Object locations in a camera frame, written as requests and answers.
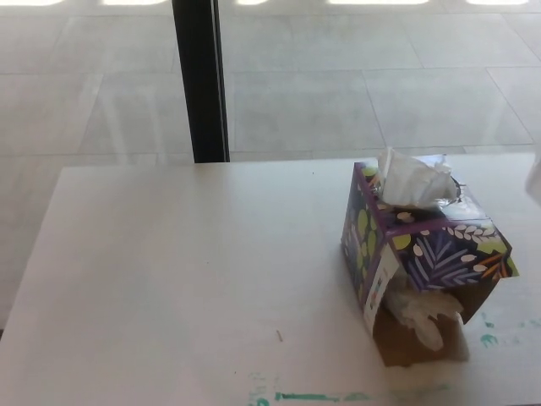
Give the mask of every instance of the crumpled tissue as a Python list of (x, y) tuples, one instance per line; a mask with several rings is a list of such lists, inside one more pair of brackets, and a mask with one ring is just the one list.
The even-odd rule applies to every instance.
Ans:
[(380, 198), (392, 206), (430, 209), (456, 198), (451, 168), (441, 157), (434, 166), (387, 148), (378, 158)]
[(462, 305), (454, 296), (437, 290), (416, 292), (409, 287), (407, 278), (404, 271), (395, 274), (389, 281), (383, 304), (402, 325), (415, 330), (425, 347), (438, 351), (443, 348), (443, 338), (431, 318), (445, 315), (457, 320)]

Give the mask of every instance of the tissue box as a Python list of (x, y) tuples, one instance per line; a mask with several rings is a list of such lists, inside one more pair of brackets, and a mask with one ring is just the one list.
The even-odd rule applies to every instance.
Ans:
[(379, 200), (376, 160), (354, 165), (342, 248), (366, 327), (386, 365), (467, 358), (459, 322), (438, 318), (445, 345), (434, 352), (380, 306), (387, 283), (399, 269), (419, 292), (440, 289), (453, 294), (464, 307), (464, 323), (502, 277), (518, 275), (507, 240), (467, 186), (456, 184), (458, 199), (446, 207), (404, 209)]

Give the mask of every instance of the tile floor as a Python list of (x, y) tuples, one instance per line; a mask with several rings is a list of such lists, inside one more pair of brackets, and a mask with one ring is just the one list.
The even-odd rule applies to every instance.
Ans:
[[(541, 0), (219, 1), (234, 161), (541, 139)], [(0, 328), (62, 167), (191, 161), (169, 0), (0, 0)]]

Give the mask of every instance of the table surface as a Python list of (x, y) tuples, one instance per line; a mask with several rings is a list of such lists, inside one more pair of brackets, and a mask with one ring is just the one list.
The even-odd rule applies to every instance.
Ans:
[(0, 342), (0, 403), (541, 403), (533, 155), (449, 162), (521, 273), (463, 327), (468, 362), (382, 365), (339, 247), (352, 161), (70, 168)]

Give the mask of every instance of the black window frame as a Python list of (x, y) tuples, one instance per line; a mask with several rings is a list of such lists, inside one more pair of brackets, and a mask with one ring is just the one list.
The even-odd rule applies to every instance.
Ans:
[(229, 162), (218, 0), (172, 0), (195, 163)]

